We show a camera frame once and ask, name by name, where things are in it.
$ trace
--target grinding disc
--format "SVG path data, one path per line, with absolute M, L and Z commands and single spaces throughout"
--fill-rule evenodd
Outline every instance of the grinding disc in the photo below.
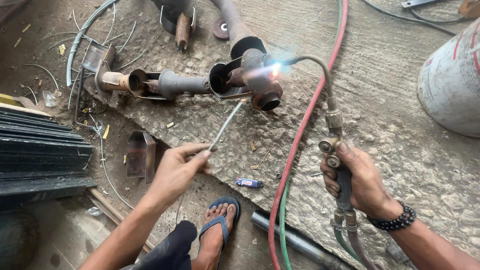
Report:
M 218 18 L 213 24 L 213 34 L 217 38 L 226 39 L 230 38 L 227 30 L 227 24 L 222 17 Z

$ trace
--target black bead bracelet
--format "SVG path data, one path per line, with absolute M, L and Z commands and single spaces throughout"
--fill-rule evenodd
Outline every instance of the black bead bracelet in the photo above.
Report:
M 407 226 L 410 226 L 415 221 L 417 214 L 412 208 L 405 206 L 402 202 L 399 203 L 403 207 L 403 214 L 398 216 L 398 218 L 392 221 L 386 221 L 382 219 L 373 219 L 367 217 L 368 221 L 370 221 L 370 223 L 377 229 L 387 232 L 405 229 Z

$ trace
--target welding torch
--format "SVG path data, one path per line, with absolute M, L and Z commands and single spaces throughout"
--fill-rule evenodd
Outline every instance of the welding torch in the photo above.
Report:
M 325 90 L 327 92 L 328 106 L 328 109 L 325 113 L 325 121 L 328 127 L 328 135 L 320 141 L 318 146 L 320 150 L 326 154 L 327 165 L 335 170 L 336 181 L 340 186 L 340 191 L 338 192 L 339 196 L 336 198 L 337 209 L 334 212 L 334 218 L 331 220 L 335 237 L 342 248 L 368 270 L 378 270 L 378 268 L 365 256 L 360 246 L 357 232 L 357 215 L 350 201 L 350 197 L 352 195 L 352 173 L 347 166 L 342 164 L 336 153 L 336 148 L 343 141 L 343 122 L 342 112 L 336 105 L 336 96 L 332 89 L 330 72 L 325 62 L 314 55 L 299 55 L 292 59 L 283 61 L 281 65 L 293 65 L 302 60 L 312 60 L 319 64 L 323 69 L 325 77 Z M 346 243 L 341 233 L 343 220 L 346 221 L 347 235 L 351 246 Z

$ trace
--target black pants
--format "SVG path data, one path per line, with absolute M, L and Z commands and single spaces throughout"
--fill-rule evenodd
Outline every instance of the black pants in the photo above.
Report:
M 121 270 L 191 270 L 188 252 L 197 238 L 197 228 L 189 221 L 181 221 L 175 229 L 145 257 Z

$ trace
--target flip-flop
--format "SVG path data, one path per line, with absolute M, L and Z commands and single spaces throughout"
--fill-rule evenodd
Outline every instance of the flip-flop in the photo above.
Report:
M 235 219 L 233 220 L 233 226 L 235 226 L 235 224 L 238 221 L 239 215 L 240 215 L 240 203 L 236 198 L 234 198 L 232 196 L 222 196 L 222 197 L 216 199 L 215 201 L 213 201 L 213 203 L 208 207 L 208 209 L 212 209 L 213 206 L 218 207 L 219 205 L 224 204 L 224 203 L 228 203 L 228 205 L 233 204 L 237 207 L 237 214 L 235 215 Z M 223 249 L 225 248 L 225 245 L 227 244 L 227 240 L 228 240 L 227 221 L 225 220 L 226 216 L 227 216 L 227 213 L 225 213 L 225 215 L 223 215 L 223 216 L 216 217 L 216 218 L 212 219 L 211 221 L 207 222 L 207 224 L 205 224 L 202 227 L 202 229 L 200 230 L 200 234 L 198 236 L 198 241 L 200 242 L 200 238 L 202 237 L 202 234 L 204 234 L 204 232 L 206 232 L 206 230 L 210 229 L 210 227 L 212 227 L 213 225 L 218 224 L 218 223 L 220 223 L 222 225 L 223 245 L 222 245 L 222 253 L 220 254 L 220 261 L 218 262 L 218 268 L 217 268 L 218 270 L 220 270 L 220 263 L 222 262 L 222 257 L 223 257 Z

